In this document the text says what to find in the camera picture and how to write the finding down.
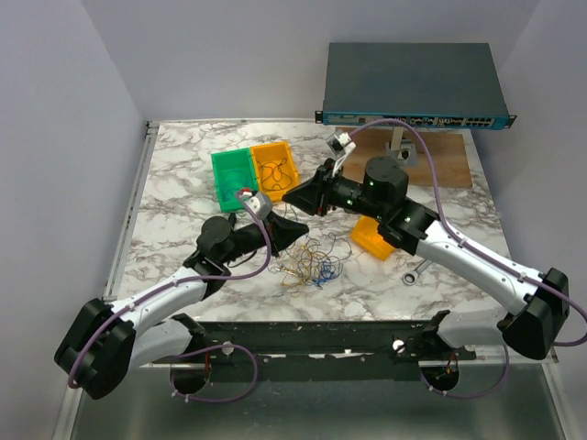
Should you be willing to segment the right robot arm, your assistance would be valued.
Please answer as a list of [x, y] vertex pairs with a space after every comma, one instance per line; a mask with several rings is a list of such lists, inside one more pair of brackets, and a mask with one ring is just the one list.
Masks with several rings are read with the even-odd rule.
[[439, 213], [408, 197], [408, 175], [389, 156], [369, 159], [362, 182], [334, 169], [328, 159], [283, 201], [308, 215], [341, 208], [372, 218], [385, 242], [451, 270], [499, 303], [497, 310], [448, 313], [422, 336], [429, 357], [441, 359], [466, 345], [506, 345], [534, 360], [547, 356], [569, 315], [569, 281], [563, 272], [525, 267], [443, 225]]

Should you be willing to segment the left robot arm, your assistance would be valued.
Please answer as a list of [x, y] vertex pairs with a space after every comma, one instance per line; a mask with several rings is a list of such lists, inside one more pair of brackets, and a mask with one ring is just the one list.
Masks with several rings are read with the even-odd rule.
[[184, 362], [197, 360], [202, 337], [172, 314], [235, 280], [229, 262], [260, 249], [271, 259], [308, 231], [307, 225], [276, 213], [241, 228], [221, 216], [208, 218], [194, 253], [169, 278], [124, 300], [86, 302], [55, 352], [56, 365], [67, 373], [70, 388], [97, 400], [133, 367], [175, 355]]

